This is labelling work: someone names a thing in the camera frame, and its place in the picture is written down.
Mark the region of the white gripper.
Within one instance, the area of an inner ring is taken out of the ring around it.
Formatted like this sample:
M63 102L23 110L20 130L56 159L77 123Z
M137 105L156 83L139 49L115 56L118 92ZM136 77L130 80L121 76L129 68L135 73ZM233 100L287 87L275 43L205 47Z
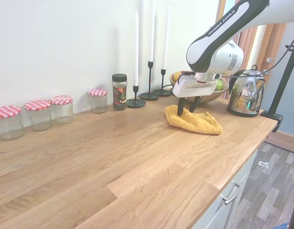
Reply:
M173 94L179 98L177 115L182 115L187 97L195 97L189 108L189 111L193 113L199 106L202 96L211 95L215 91L216 84L216 81L199 83L192 75L179 77L173 87Z

